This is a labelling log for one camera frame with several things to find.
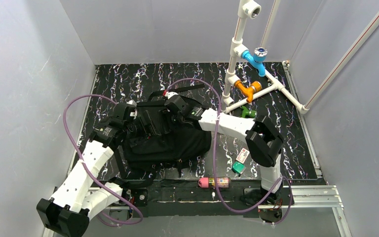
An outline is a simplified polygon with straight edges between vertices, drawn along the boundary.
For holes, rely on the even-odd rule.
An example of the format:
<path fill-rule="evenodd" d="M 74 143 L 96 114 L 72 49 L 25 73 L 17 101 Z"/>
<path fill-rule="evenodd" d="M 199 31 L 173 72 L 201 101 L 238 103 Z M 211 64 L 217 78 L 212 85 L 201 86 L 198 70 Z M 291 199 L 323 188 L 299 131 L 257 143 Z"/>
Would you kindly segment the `black student backpack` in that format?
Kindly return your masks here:
<path fill-rule="evenodd" d="M 172 91 L 179 94 L 179 92 L 199 88 L 203 88 L 203 85 L 197 84 Z M 163 91 L 156 91 L 149 96 L 147 101 L 137 102 L 138 113 L 161 114 L 161 107 L 166 106 L 166 100 L 162 98 L 162 94 Z M 207 108 L 197 100 L 189 99 Z M 127 108 L 126 103 L 118 103 L 114 106 L 110 118 L 116 118 L 116 124 L 121 125 L 124 129 L 125 135 L 120 146 L 129 171 L 134 173 L 145 172 L 147 175 L 140 183 L 137 183 L 134 182 L 133 178 L 127 178 L 126 175 L 121 174 L 118 179 L 126 183 L 127 189 L 150 186 L 162 168 L 175 167 L 178 175 L 181 176 L 182 169 L 190 161 L 204 155 L 211 147 L 211 133 L 194 127 L 163 128 L 163 135 L 161 136 L 137 137 L 134 133 L 134 122 L 136 122 L 137 117 L 128 116 L 126 114 Z"/>

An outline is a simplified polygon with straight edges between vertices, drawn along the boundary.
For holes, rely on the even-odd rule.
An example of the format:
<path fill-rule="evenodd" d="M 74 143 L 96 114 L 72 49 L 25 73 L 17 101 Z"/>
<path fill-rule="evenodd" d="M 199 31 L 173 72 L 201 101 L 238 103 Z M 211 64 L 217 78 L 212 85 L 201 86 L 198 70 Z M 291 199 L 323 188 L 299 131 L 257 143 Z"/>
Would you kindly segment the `pink pencil case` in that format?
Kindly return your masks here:
<path fill-rule="evenodd" d="M 198 180 L 198 185 L 201 188 L 229 188 L 231 180 L 228 177 L 203 177 Z"/>

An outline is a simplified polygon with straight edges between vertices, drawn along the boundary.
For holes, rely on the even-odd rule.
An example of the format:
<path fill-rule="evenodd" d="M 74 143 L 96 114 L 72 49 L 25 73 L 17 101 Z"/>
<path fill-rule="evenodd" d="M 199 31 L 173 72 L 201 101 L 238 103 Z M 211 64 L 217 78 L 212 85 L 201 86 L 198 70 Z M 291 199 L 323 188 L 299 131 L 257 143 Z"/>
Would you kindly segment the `teal eraser block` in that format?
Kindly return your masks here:
<path fill-rule="evenodd" d="M 238 175 L 240 176 L 244 171 L 245 171 L 246 167 L 244 164 L 236 161 L 233 165 L 232 165 L 232 170 Z"/>

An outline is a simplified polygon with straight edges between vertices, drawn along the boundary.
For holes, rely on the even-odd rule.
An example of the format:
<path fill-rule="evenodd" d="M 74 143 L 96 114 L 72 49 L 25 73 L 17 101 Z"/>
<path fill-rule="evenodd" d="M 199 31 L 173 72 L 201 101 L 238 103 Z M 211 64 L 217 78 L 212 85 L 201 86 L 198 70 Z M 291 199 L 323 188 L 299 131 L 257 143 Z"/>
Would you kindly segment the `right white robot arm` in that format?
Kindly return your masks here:
<path fill-rule="evenodd" d="M 262 196 L 270 203 L 279 201 L 283 182 L 280 160 L 284 138 L 268 117 L 239 118 L 204 108 L 175 92 L 167 92 L 165 96 L 165 105 L 176 116 L 178 124 L 245 141 L 251 159 L 260 168 Z"/>

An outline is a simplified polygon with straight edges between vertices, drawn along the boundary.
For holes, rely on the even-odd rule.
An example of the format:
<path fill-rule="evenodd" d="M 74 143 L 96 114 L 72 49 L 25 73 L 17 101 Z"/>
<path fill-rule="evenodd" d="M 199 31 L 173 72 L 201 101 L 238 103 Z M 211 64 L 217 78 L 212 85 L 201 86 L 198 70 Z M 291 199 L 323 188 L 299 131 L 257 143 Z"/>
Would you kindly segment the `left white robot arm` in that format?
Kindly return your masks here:
<path fill-rule="evenodd" d="M 46 228 L 63 237 L 81 237 L 90 221 L 117 201 L 139 214 L 136 223 L 142 221 L 142 212 L 122 197 L 126 188 L 124 181 L 117 179 L 103 184 L 97 179 L 125 135 L 123 127 L 116 122 L 116 118 L 109 118 L 105 124 L 95 127 L 83 151 L 73 142 L 78 162 L 50 198 L 42 198 L 37 204 L 37 212 Z"/>

